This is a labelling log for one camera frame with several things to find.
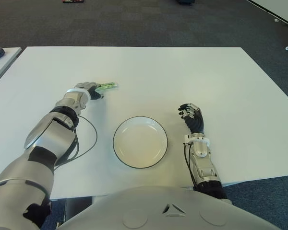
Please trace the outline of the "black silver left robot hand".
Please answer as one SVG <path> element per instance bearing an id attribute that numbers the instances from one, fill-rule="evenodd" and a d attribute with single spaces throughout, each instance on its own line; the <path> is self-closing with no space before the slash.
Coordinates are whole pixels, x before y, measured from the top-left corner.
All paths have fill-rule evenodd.
<path id="1" fill-rule="evenodd" d="M 75 85 L 75 89 L 81 90 L 88 95 L 89 100 L 97 100 L 104 98 L 104 95 L 98 93 L 96 90 L 101 87 L 101 84 L 96 82 L 82 82 Z"/>

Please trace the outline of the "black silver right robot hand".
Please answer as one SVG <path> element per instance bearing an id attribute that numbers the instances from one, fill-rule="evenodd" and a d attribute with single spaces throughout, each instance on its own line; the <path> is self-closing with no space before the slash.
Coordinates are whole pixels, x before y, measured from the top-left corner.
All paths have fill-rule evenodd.
<path id="1" fill-rule="evenodd" d="M 204 134 L 204 119 L 199 107 L 192 103 L 185 103 L 178 108 L 178 111 L 192 134 Z"/>

